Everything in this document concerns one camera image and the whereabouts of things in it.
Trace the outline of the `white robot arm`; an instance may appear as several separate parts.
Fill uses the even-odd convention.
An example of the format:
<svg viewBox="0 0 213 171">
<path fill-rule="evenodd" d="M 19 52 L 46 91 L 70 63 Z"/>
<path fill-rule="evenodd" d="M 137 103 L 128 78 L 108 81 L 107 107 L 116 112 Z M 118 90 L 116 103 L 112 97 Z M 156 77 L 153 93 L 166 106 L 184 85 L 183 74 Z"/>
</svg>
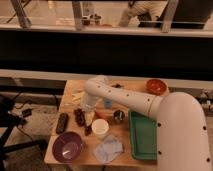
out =
<svg viewBox="0 0 213 171">
<path fill-rule="evenodd" d="M 205 114 L 192 95 L 113 88 L 104 75 L 88 79 L 84 91 L 84 111 L 93 109 L 98 98 L 107 98 L 157 121 L 157 171 L 213 171 Z"/>
</svg>

